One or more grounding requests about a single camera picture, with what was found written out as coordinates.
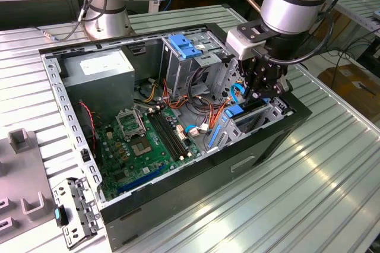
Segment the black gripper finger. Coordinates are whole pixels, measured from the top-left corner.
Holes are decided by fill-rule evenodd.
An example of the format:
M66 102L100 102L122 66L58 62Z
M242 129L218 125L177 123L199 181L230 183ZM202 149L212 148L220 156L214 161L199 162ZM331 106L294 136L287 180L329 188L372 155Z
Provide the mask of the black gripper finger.
M273 66L264 59L238 60L239 72L245 82L244 99L270 99L273 94L269 84Z
M288 67L272 67L267 70L262 81L264 88L262 97L271 99L293 90L293 86L286 78Z

